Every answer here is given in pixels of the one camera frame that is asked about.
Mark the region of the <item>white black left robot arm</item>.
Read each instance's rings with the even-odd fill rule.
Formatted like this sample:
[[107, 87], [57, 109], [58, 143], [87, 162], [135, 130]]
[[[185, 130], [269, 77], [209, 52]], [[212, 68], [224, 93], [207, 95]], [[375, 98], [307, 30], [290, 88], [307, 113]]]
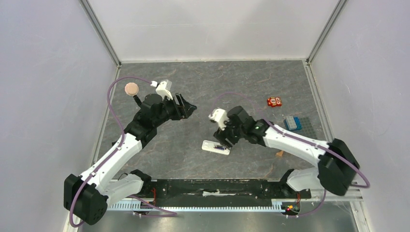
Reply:
[[126, 127], [120, 127], [120, 138], [95, 164], [78, 176], [69, 175], [64, 181], [63, 203], [69, 211], [72, 227], [96, 224], [109, 206], [130, 195], [147, 197], [152, 185], [139, 176], [138, 171], [132, 171], [124, 180], [115, 183], [111, 179], [148, 145], [157, 135], [159, 126], [168, 120], [187, 119], [197, 110], [197, 106], [178, 93], [172, 98], [148, 94], [144, 100], [136, 95], [133, 99], [140, 109]]

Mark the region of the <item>white remote control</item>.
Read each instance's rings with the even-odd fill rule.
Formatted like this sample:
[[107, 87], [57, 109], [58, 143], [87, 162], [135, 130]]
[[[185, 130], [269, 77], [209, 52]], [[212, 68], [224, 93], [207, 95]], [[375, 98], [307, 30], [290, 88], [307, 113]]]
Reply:
[[204, 151], [212, 152], [212, 153], [218, 153], [222, 155], [229, 155], [230, 154], [230, 149], [226, 148], [225, 150], [217, 150], [214, 149], [214, 145], [221, 145], [220, 143], [213, 142], [213, 141], [208, 141], [208, 140], [203, 140], [201, 149]]

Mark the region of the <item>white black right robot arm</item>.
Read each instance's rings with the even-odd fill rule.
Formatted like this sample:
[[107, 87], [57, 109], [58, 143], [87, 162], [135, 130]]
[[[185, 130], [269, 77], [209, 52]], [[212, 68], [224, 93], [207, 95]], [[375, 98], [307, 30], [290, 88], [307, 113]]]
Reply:
[[229, 111], [214, 109], [208, 118], [218, 125], [214, 137], [227, 148], [244, 139], [251, 144], [282, 150], [312, 164], [312, 168], [291, 171], [285, 181], [280, 182], [279, 191], [285, 197], [316, 187], [344, 196], [360, 169], [353, 153], [340, 139], [321, 141], [288, 131], [265, 119], [254, 120], [241, 106]]

